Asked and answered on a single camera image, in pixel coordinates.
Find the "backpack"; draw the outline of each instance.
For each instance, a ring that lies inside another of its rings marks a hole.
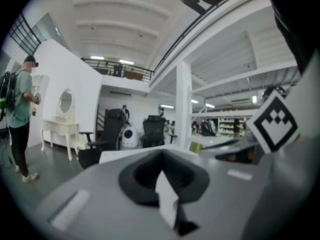
[[[7,109],[15,109],[18,74],[5,72],[0,78],[0,122],[5,117]]]

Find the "floor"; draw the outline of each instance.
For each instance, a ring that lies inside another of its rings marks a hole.
[[[69,161],[67,150],[51,148],[46,144],[43,153],[41,144],[39,144],[27,148],[26,162],[29,171],[39,173],[40,178],[35,182],[25,184],[22,182],[22,175],[11,167],[8,154],[14,163],[9,142],[1,139],[0,164],[4,164],[5,168],[1,166],[0,175],[15,201],[30,209],[35,209],[50,192],[83,171],[75,153],[73,160]]]

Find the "black pants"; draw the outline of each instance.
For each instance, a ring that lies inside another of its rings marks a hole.
[[[13,159],[15,164],[19,166],[22,175],[25,177],[28,176],[29,173],[25,154],[29,138],[29,125],[30,123],[28,122],[27,124],[18,128],[9,127],[12,141],[11,152]]]

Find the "black cap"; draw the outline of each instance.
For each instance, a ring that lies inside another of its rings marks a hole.
[[[24,59],[24,62],[34,62],[36,67],[39,66],[39,63],[36,62],[35,57],[33,57],[32,55],[29,55],[28,57],[26,57]]]

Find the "fluorescent light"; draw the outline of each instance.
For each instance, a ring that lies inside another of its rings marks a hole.
[[[258,102],[258,97],[257,96],[252,96],[252,103],[257,104]]]
[[[208,103],[206,103],[205,106],[208,107],[208,108],[211,108],[211,109],[214,109],[216,107],[215,105],[211,105],[211,104],[208,104]]]
[[[167,108],[167,109],[174,109],[174,106],[169,106],[169,105],[160,105],[161,108]]]
[[[102,57],[102,56],[91,56],[90,57],[92,60],[104,60],[105,59],[105,57]]]
[[[128,60],[124,60],[124,59],[120,59],[119,60],[120,63],[123,63],[123,64],[128,64],[128,65],[134,65],[135,63],[132,62],[132,61],[128,61]]]

